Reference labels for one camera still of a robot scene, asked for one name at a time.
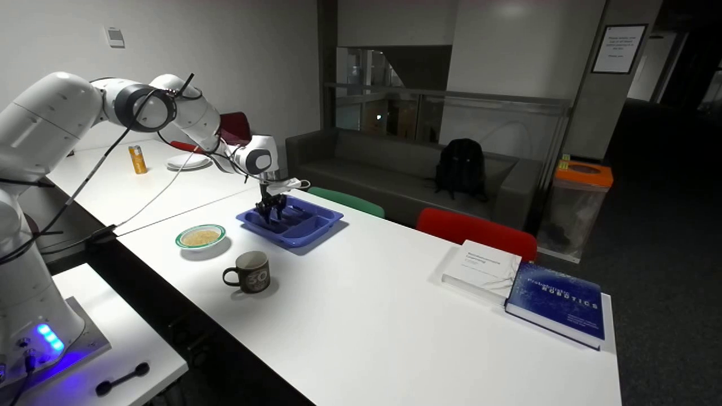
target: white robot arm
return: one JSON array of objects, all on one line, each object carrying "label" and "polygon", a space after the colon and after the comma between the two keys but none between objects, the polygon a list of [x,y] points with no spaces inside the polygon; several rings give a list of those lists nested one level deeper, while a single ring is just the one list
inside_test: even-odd
[{"label": "white robot arm", "polygon": [[92,124],[109,119],[143,134],[177,124],[224,169],[242,169],[262,183],[260,211],[281,209],[285,193],[302,187],[298,180],[273,180],[273,139],[256,135],[244,150],[228,146],[218,135],[219,114],[187,83],[174,75],[152,83],[88,83],[57,72],[0,112],[0,388],[24,379],[30,364],[36,370],[57,364],[83,333],[83,320],[52,284],[18,195],[38,183]]}]

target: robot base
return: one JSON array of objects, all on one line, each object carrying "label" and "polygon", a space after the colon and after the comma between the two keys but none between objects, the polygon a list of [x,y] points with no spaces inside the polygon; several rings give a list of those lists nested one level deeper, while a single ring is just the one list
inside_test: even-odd
[{"label": "robot base", "polygon": [[[75,309],[75,315],[80,318],[86,320],[86,328],[81,333],[81,337],[68,348],[68,353],[64,355],[62,362],[57,362],[55,366],[36,372],[30,377],[27,381],[27,388],[25,393],[52,381],[52,379],[60,379],[64,375],[71,375],[73,370],[81,368],[83,364],[88,364],[91,360],[104,355],[107,351],[112,351],[112,344],[109,338],[98,330],[98,325],[92,322],[92,318],[83,312],[83,308],[75,300],[75,299],[68,299],[66,300],[71,309]],[[0,391],[0,405],[15,399],[15,396],[21,391],[24,387],[24,379],[11,384],[11,387],[4,387]]]}]

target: blue light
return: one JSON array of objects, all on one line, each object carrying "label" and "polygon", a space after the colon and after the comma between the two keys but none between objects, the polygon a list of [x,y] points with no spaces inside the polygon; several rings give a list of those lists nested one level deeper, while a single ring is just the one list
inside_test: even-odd
[{"label": "blue light", "polygon": [[52,334],[52,330],[47,325],[38,325],[38,334]]}]

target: blue tray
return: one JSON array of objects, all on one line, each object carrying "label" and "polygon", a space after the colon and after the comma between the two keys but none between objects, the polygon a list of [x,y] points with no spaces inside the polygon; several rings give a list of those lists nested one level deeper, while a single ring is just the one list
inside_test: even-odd
[{"label": "blue tray", "polygon": [[283,219],[266,223],[256,211],[238,215],[244,229],[285,248],[302,248],[320,239],[343,215],[288,197]]}]

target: white table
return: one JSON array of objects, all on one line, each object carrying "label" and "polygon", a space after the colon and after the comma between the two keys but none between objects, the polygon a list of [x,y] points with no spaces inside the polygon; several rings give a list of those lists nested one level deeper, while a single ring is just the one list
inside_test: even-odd
[{"label": "white table", "polygon": [[[116,187],[143,199],[135,178]],[[198,189],[207,201],[231,193],[212,183]],[[308,256],[239,229],[236,215],[256,204],[251,189],[121,242],[314,405],[620,405],[615,342],[594,353],[506,317],[499,302],[442,290],[433,276],[455,243],[295,197],[343,213],[347,223]],[[122,211],[103,195],[80,204],[103,223]],[[174,237],[207,221],[226,225],[231,250],[184,260]],[[222,284],[222,271],[246,250],[271,257],[273,287],[260,295]]]},{"label": "white table", "polygon": [[[104,333],[112,351],[78,370],[47,381],[21,397],[21,405],[73,405],[73,406],[130,406],[148,405],[187,372],[187,364],[170,348],[91,266],[78,266],[55,277],[66,299],[78,299],[92,322]],[[138,364],[152,366],[150,375],[135,377],[107,397],[95,387],[131,372]]]}]

